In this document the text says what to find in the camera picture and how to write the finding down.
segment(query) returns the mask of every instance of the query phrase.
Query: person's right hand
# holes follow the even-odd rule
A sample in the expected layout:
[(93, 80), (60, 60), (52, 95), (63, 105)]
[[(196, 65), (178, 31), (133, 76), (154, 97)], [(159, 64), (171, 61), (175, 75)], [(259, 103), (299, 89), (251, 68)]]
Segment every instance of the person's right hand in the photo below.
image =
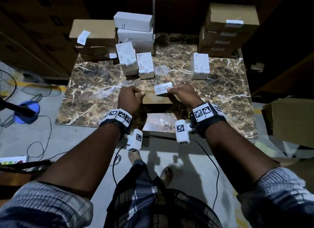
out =
[(192, 112), (195, 107), (203, 103), (191, 84), (179, 84), (173, 88), (167, 88), (167, 91), (170, 94), (177, 95), (180, 101), (187, 106), (189, 112)]

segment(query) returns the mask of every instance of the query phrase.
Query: person's left hand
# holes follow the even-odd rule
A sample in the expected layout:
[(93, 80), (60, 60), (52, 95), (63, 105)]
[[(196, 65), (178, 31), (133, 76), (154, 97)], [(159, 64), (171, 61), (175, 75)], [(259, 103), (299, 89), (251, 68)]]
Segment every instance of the person's left hand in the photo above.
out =
[(136, 92), (141, 92), (141, 90), (134, 86), (123, 86), (119, 93), (118, 109), (121, 108), (131, 115), (134, 115), (139, 109), (139, 105), (142, 103), (142, 99), (145, 96), (145, 92), (137, 93), (135, 95)]

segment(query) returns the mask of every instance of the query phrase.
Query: person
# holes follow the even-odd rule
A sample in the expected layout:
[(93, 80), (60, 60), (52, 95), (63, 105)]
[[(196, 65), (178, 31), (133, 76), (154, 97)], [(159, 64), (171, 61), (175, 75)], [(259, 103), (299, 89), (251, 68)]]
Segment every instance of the person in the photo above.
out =
[[(189, 111), (203, 103), (190, 84), (167, 90)], [(118, 108), (133, 115), (144, 96), (139, 92), (133, 86), (122, 87)], [(108, 170), (119, 137), (120, 130), (113, 123), (96, 129), (2, 206), (0, 227), (88, 226), (93, 216), (90, 199)], [(279, 167), (225, 121), (210, 125), (205, 137), (238, 192), (251, 226), (314, 226), (314, 195), (296, 174)], [(132, 167), (116, 187), (104, 227), (222, 227), (205, 203), (167, 189), (173, 178), (170, 168), (152, 181), (139, 152), (129, 152), (129, 159)]]

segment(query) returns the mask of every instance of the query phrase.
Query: table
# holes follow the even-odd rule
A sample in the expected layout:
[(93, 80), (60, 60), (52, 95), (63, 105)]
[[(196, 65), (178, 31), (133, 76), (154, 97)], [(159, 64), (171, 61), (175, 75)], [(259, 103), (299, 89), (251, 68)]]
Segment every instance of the table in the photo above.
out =
[[(257, 129), (242, 58), (210, 58), (207, 80), (191, 79), (191, 57), (197, 52), (198, 36), (158, 33), (153, 57), (155, 78), (125, 77), (112, 61), (84, 62), (78, 56), (57, 115), (56, 124), (98, 127), (99, 121), (117, 107), (122, 86), (153, 90), (157, 84), (190, 83), (205, 101), (217, 104), (228, 123), (245, 138), (257, 139)], [(133, 117), (133, 127), (143, 131), (175, 132), (177, 119), (186, 119), (184, 105), (143, 105)]]

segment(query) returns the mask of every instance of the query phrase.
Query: floor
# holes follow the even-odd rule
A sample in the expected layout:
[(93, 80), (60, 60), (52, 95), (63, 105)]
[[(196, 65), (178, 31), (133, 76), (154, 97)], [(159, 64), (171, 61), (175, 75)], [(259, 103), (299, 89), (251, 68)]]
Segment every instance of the floor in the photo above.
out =
[[(13, 72), (12, 69), (3, 63), (0, 63), (0, 69)], [(63, 95), (64, 91), (62, 91), (59, 96), (42, 97), (39, 102), (41, 107), (40, 115), (49, 116), (52, 122), (52, 132), (43, 159), (48, 159), (58, 153), (70, 150), (96, 129), (54, 124)], [(32, 95), (27, 95), (17, 90), (13, 97), (10, 98), (9, 102), (18, 104), (32, 97)], [(273, 137), (269, 137), (266, 133), (263, 117), (260, 113), (262, 104), (253, 103), (253, 106), (256, 112), (255, 119), (260, 139), (251, 140), (252, 143), (257, 143), (257, 146), (269, 156), (292, 157), (294, 155), (301, 158), (314, 157), (314, 154), (311, 155), (312, 151), (307, 151), (306, 153), (299, 152), (297, 151), (298, 145), (278, 141)], [(0, 118), (2, 122), (9, 118), (11, 114), (12, 112), (8, 109), (1, 111)], [(49, 118), (39, 117), (33, 124), (12, 124), (9, 127), (2, 127), (1, 130), (0, 157), (21, 156), (26, 155), (28, 146), (35, 141), (42, 142), (44, 147), (46, 147), (50, 133), (50, 123)], [(205, 140), (197, 136), (192, 136), (192, 138), (197, 139), (203, 147), (208, 147)], [(174, 140), (151, 137), (144, 139), (140, 152), (143, 161), (147, 163), (152, 179), (160, 175), (162, 170), (170, 165), (174, 168), (174, 179), (171, 183), (171, 188), (182, 190), (188, 195), (201, 199), (210, 207), (213, 206), (216, 196), (215, 185), (218, 173), (215, 166), (195, 142), (191, 141), (189, 145), (182, 146), (178, 145)], [(41, 153), (42, 148), (40, 144), (33, 144), (29, 148), (29, 155), (32, 156), (29, 161), (38, 160), (38, 158), (34, 157), (39, 156)], [(122, 159), (120, 163), (115, 166), (114, 171), (117, 182), (127, 174), (131, 167), (127, 151), (122, 149), (120, 155)], [(61, 156), (62, 155), (58, 155), (52, 160), (57, 160)], [(235, 198), (236, 192), (220, 169), (213, 155), (210, 156), (218, 166), (220, 172), (218, 197), (214, 207), (215, 213), (218, 215), (224, 228), (250, 227), (241, 213), (240, 205)], [(91, 200), (94, 204), (94, 217), (89, 227), (103, 227), (106, 218), (106, 209), (111, 202), (114, 190), (115, 183), (112, 177), (111, 167), (109, 167), (107, 174), (104, 176), (104, 179)]]

